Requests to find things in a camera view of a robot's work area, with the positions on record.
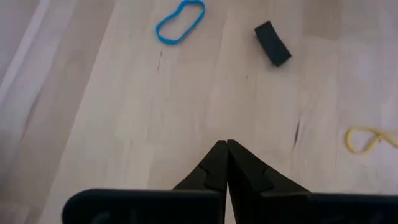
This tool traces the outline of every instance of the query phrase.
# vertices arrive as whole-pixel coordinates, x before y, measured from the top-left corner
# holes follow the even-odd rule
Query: yellow rubber band
[[[370,131],[375,136],[371,139],[369,144],[363,150],[356,150],[353,147],[353,145],[351,144],[351,135],[355,131]],[[347,145],[347,148],[353,154],[365,154],[365,153],[372,151],[372,149],[374,149],[374,147],[376,147],[377,142],[382,139],[385,140],[386,142],[388,142],[390,145],[394,146],[395,148],[398,148],[398,142],[394,138],[391,137],[391,134],[398,134],[398,131],[382,132],[379,129],[372,128],[372,127],[354,127],[354,128],[349,129],[346,133],[346,145]]]

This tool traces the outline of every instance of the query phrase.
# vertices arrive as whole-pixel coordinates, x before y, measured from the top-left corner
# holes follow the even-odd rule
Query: wooden table
[[[398,193],[398,150],[344,145],[352,126],[398,129],[397,1],[206,1],[204,20],[169,47],[154,27],[179,2],[49,2],[0,85],[0,201],[59,223],[84,189],[172,188],[219,139],[314,192]],[[279,68],[254,35],[267,20],[293,55]]]

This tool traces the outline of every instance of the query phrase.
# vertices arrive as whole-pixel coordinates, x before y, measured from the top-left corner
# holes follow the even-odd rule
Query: blue rubber band
[[[173,19],[174,17],[177,17],[182,10],[184,9],[184,7],[186,5],[189,4],[199,4],[202,7],[202,12],[200,13],[200,15],[198,16],[198,18],[195,20],[195,22],[181,35],[180,38],[178,39],[168,39],[165,37],[162,37],[159,34],[160,29],[162,28],[162,26],[169,20]],[[181,40],[183,40],[184,38],[186,38],[186,36],[188,35],[189,32],[192,31],[193,28],[195,28],[195,26],[197,26],[199,24],[199,22],[203,19],[203,16],[205,16],[205,12],[206,12],[206,6],[205,3],[201,0],[184,0],[180,3],[180,5],[178,5],[178,8],[175,12],[171,13],[169,16],[167,16],[166,18],[164,18],[164,20],[162,20],[160,23],[158,23],[156,25],[155,31],[156,31],[156,35],[157,38],[159,38],[159,40],[167,45],[175,45],[178,44],[179,42],[181,42]]]

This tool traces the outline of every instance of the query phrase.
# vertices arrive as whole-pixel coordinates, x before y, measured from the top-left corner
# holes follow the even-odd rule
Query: wooden floor
[[[205,1],[169,47],[154,27],[179,2],[40,0],[0,83],[3,220],[60,223],[93,187],[170,189],[219,139],[314,192],[398,194],[398,150],[344,145],[352,126],[398,129],[398,1]],[[280,68],[254,35],[267,20],[293,55]]]

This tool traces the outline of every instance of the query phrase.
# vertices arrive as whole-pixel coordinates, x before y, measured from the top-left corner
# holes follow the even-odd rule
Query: black sponge
[[[260,40],[262,48],[266,51],[269,60],[275,66],[279,67],[291,58],[292,55],[279,39],[271,22],[267,21],[265,24],[255,28],[254,31]]]

